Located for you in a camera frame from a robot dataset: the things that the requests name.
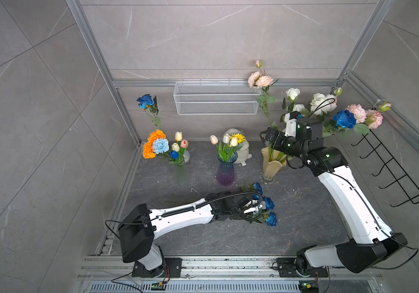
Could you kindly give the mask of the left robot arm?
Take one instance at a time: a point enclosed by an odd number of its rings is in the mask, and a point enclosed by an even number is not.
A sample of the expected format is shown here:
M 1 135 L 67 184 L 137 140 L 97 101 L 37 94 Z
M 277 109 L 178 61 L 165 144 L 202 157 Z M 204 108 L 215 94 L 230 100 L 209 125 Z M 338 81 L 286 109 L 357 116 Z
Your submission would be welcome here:
M 123 220 L 106 220 L 118 226 L 122 261 L 137 262 L 150 275 L 166 268 L 162 249 L 155 240 L 165 234 L 194 225 L 230 220 L 256 222 L 269 215 L 272 204 L 257 190 L 209 194 L 195 202 L 173 208 L 150 209 L 136 206 Z

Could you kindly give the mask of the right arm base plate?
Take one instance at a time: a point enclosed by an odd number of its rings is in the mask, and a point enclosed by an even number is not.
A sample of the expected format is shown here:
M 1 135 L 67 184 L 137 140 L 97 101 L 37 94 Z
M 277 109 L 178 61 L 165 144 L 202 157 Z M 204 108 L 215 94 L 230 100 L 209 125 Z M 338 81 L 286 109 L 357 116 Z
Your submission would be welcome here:
M 279 273 L 281 278 L 314 278 L 314 277 L 329 277 L 328 270 L 325 267 L 311 267 L 302 258 L 277 258 L 272 268 Z

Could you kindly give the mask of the blue rose low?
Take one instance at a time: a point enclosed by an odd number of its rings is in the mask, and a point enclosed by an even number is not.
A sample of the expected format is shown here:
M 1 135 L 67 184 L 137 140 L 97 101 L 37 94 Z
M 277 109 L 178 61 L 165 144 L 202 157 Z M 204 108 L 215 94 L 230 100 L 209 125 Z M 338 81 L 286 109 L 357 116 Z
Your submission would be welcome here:
M 259 217 L 257 217 L 254 222 L 256 223 L 263 223 L 266 224 L 269 227 L 276 227 L 277 225 L 277 216 L 274 212 L 265 212 Z

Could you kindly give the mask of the blue tulip vase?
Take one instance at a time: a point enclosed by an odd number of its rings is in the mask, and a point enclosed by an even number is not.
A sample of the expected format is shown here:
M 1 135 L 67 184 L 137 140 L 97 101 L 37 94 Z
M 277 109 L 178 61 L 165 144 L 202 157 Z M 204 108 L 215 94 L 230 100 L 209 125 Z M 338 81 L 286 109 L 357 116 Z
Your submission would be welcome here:
M 171 157 L 173 160 L 176 160 L 176 159 L 178 159 L 178 158 L 179 158 L 179 153 L 178 153 L 177 151 L 172 150 L 169 154 L 170 154 L 170 157 Z

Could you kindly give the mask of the light blue carnation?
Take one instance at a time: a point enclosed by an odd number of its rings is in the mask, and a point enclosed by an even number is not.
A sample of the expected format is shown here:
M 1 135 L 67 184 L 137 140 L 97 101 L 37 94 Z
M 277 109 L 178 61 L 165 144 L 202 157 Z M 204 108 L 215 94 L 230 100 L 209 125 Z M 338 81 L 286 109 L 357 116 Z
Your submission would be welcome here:
M 162 154 L 169 151 L 169 141 L 165 138 L 159 138 L 153 141 L 152 150 L 155 154 Z

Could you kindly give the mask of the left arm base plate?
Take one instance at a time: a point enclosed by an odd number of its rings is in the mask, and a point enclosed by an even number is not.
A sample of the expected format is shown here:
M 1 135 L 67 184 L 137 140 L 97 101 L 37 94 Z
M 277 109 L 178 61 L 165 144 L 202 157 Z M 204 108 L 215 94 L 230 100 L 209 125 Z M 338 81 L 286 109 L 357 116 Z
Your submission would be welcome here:
M 143 264 L 136 262 L 132 277 L 141 278 L 180 278 L 182 269 L 182 258 L 165 258 L 162 265 L 152 270 L 147 270 Z

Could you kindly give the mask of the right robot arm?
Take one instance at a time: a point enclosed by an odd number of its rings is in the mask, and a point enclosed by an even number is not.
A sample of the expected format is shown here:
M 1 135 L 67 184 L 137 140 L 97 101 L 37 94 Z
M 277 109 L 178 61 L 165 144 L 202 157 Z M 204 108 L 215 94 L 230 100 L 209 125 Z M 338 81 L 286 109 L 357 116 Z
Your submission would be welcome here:
M 349 231 L 349 241 L 345 243 L 299 250 L 294 261 L 296 272 L 308 277 L 317 268 L 339 267 L 360 273 L 406 248 L 406 237 L 392 231 L 377 214 L 357 185 L 342 153 L 324 146 L 324 126 L 317 113 L 335 104 L 336 96 L 315 95 L 312 111 L 295 104 L 296 89 L 289 90 L 287 99 L 291 103 L 283 105 L 286 113 L 281 117 L 286 129 L 271 127 L 259 135 L 265 146 L 261 151 L 262 177 L 264 181 L 272 181 L 292 158 L 300 159 L 302 166 L 309 168 L 327 188 Z

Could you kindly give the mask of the blue rose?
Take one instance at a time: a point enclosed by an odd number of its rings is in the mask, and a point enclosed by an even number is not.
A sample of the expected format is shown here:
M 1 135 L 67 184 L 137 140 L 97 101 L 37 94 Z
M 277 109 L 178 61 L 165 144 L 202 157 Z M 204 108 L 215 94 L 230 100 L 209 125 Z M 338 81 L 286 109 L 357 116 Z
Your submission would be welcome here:
M 263 200 L 267 210 L 273 210 L 275 208 L 274 202 L 269 197 L 264 197 Z
M 143 109 L 145 114 L 151 119 L 153 124 L 161 129 L 161 120 L 158 117 L 159 108 L 157 97 L 152 95 L 143 95 L 142 97 L 137 99 L 138 106 Z

